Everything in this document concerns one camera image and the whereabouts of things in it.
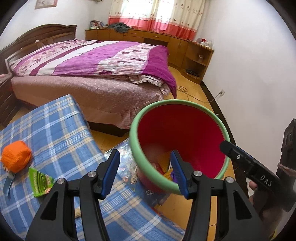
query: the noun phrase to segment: orange yarn ball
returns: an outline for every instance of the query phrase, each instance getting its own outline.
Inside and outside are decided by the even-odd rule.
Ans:
[[[22,170],[32,157],[32,151],[23,141],[15,141],[3,148],[1,162],[14,173]]]

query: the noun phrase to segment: purple floral duvet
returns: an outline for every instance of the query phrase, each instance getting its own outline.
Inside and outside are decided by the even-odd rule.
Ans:
[[[43,46],[11,66],[17,76],[132,76],[162,79],[176,98],[168,50],[136,42],[70,40]]]

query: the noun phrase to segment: wooden bed frame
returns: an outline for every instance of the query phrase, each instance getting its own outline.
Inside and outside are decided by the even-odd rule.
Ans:
[[[0,51],[0,74],[10,72],[10,65],[40,47],[56,42],[75,39],[77,25],[46,24],[29,30]],[[128,129],[115,125],[89,122],[91,129],[122,137]]]

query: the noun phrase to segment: green package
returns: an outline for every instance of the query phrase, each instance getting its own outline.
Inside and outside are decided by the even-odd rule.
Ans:
[[[31,167],[29,167],[29,179],[35,197],[40,197],[49,193],[54,185],[54,179],[51,176],[41,173]]]

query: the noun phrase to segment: baseboard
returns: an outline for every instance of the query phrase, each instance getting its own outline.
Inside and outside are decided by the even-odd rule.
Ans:
[[[208,100],[214,99],[213,95],[211,94],[211,92],[209,91],[209,89],[207,88],[207,86],[205,85],[205,83],[203,81],[200,83],[200,86],[201,86],[201,88],[202,88],[203,92],[205,93]],[[226,122],[226,119],[225,119],[222,111],[220,110],[217,102],[214,100],[210,104],[211,104],[211,107],[212,107],[214,113],[218,116],[218,118],[222,121],[222,123],[226,127],[226,130],[227,130],[229,137],[230,137],[230,142],[235,144],[235,140],[233,138],[233,135],[230,131],[230,128]],[[242,188],[244,193],[248,196],[249,195],[248,186],[247,186],[246,175],[245,175],[244,171],[242,169],[240,169],[238,167],[238,165],[233,161],[232,161],[232,165],[233,165],[233,169],[234,169],[236,182]]]

